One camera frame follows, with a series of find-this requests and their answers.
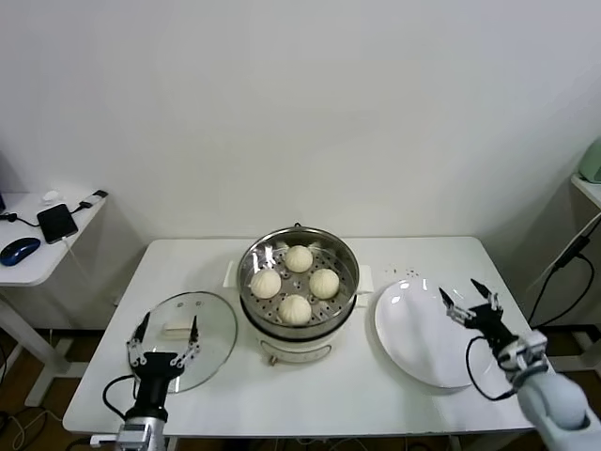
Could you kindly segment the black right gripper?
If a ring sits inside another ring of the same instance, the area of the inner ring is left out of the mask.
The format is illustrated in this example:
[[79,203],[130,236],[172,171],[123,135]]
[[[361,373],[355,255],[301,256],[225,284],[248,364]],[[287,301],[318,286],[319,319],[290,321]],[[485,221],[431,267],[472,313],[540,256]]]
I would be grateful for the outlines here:
[[473,278],[470,281],[485,299],[485,303],[466,310],[458,306],[443,288],[439,288],[446,315],[467,329],[479,331],[491,349],[504,349],[517,341],[517,336],[501,320],[503,310],[499,302],[499,295]]

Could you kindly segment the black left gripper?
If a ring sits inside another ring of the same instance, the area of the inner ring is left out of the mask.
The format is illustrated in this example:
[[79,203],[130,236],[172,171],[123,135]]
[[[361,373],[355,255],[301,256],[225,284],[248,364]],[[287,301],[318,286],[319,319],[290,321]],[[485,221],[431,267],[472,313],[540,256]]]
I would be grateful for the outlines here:
[[132,417],[153,417],[167,419],[164,407],[171,380],[181,376],[184,367],[200,352],[197,316],[193,317],[186,349],[175,352],[144,352],[143,341],[149,323],[150,313],[136,327],[126,343],[128,361],[134,367],[134,375],[139,379],[137,398],[132,407]]

